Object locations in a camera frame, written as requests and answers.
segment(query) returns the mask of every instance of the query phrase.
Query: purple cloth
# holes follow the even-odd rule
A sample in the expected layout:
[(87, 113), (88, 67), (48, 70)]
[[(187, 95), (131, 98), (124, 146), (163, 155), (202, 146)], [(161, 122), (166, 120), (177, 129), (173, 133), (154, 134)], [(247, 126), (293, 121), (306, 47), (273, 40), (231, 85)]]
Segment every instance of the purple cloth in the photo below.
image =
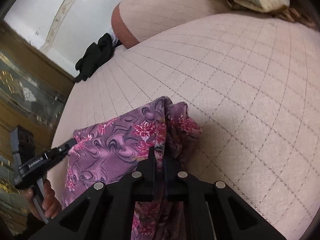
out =
[[(78, 144), (70, 149), (63, 208), (72, 203), (97, 181), (119, 181), (136, 169), (140, 160), (155, 147), (157, 180), (161, 182), (164, 146), (182, 164), (195, 150), (201, 131), (188, 117), (187, 104), (173, 105), (168, 97), (123, 114), (104, 123), (76, 130)], [(156, 200), (137, 202), (131, 239), (175, 239), (178, 234), (182, 203), (168, 203), (160, 187)]]

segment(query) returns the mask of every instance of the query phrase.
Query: metal screw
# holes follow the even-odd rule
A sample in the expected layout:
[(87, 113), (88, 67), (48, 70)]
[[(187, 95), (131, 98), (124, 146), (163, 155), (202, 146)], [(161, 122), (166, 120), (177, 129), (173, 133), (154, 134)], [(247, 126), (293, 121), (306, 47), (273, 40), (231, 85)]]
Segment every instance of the metal screw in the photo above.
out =
[(179, 177), (179, 178), (184, 179), (184, 178), (186, 178), (187, 176), (188, 176), (188, 173), (186, 173), (185, 171), (180, 171), (180, 172), (178, 173), (178, 177)]
[(134, 178), (140, 178), (142, 176), (142, 173), (140, 171), (134, 171), (131, 175)]
[(102, 182), (97, 182), (93, 185), (94, 189), (99, 190), (103, 188), (103, 183)]
[(223, 181), (217, 181), (216, 186), (217, 186), (217, 188), (224, 188), (226, 186), (226, 184)]

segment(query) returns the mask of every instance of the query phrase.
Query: human hand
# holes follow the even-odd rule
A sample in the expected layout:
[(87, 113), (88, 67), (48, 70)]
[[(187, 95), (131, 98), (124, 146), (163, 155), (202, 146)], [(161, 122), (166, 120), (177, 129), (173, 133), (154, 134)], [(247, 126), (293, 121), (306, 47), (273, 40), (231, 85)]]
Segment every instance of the human hand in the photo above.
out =
[[(46, 217), (54, 218), (61, 211), (61, 204), (54, 196), (55, 192), (51, 188), (50, 181), (45, 179), (43, 188), (44, 188), (44, 200), (42, 202), (42, 207), (45, 211), (44, 215)], [(32, 188), (29, 188), (24, 191), (24, 196), (27, 202), (29, 203), (31, 212), (36, 218), (38, 218), (39, 220), (42, 220), (40, 217), (40, 214), (38, 213), (32, 201), (33, 195), (34, 195), (34, 192)]]

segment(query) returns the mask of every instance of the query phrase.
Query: grid pattern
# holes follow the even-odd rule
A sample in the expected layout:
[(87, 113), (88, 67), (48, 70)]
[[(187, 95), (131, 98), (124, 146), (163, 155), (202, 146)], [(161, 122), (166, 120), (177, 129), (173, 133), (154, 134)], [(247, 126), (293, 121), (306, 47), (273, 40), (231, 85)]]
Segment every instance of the grid pattern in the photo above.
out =
[(188, 170), (225, 181), (287, 239), (320, 206), (318, 32), (256, 14), (209, 16), (120, 51), (76, 84), (53, 145), (167, 95), (203, 128)]
[(183, 23), (223, 12), (230, 12), (227, 0), (123, 0), (120, 3), (123, 22), (140, 42)]

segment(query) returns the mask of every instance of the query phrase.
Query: black cloth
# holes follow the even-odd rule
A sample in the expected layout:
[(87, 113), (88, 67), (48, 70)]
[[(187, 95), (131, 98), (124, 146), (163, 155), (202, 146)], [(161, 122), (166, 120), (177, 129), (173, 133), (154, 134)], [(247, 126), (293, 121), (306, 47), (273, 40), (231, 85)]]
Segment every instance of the black cloth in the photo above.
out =
[(112, 38), (109, 33), (104, 34), (98, 44), (92, 43), (86, 50), (83, 58), (76, 63), (76, 70), (80, 74), (75, 78), (78, 83), (86, 81), (93, 73), (111, 59), (115, 48), (112, 46)]

